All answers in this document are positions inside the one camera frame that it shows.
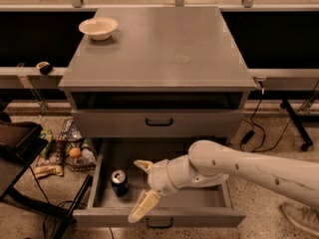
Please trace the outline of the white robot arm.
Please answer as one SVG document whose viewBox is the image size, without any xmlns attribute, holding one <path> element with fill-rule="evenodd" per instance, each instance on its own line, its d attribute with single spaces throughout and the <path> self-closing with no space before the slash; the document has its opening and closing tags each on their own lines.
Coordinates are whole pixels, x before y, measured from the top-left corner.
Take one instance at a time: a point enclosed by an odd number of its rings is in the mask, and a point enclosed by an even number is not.
<svg viewBox="0 0 319 239">
<path fill-rule="evenodd" d="M 134 165 L 148 175 L 128 221 L 136 223 L 164 196 L 185 187 L 207 187 L 238 176 L 311 207 L 319 207 L 319 163 L 243 152 L 210 140 L 198 140 L 188 154 L 153 163 L 137 159 Z"/>
</svg>

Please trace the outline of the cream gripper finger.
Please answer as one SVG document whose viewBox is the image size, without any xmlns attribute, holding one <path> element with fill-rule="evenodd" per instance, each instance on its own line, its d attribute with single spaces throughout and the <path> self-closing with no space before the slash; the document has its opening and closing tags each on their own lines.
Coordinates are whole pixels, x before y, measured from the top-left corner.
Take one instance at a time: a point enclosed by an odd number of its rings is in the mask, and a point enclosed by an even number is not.
<svg viewBox="0 0 319 239">
<path fill-rule="evenodd" d="M 146 174 L 149 174 L 154 164 L 149 160 L 137 159 L 134 161 L 134 165 L 142 169 Z"/>
<path fill-rule="evenodd" d="M 137 200 L 136 205 L 132 209 L 128 221 L 136 223 L 154 209 L 160 202 L 160 195 L 154 190 L 143 190 Z"/>
</svg>

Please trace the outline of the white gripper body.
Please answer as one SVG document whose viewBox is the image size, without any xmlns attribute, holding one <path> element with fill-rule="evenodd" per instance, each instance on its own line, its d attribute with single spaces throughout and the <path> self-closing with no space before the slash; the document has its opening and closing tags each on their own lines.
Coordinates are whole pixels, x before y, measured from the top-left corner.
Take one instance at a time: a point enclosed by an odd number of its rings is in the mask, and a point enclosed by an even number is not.
<svg viewBox="0 0 319 239">
<path fill-rule="evenodd" d="M 160 196 L 169 196 L 177 192 L 168 176 L 168 160 L 164 159 L 152 165 L 148 184 Z"/>
</svg>

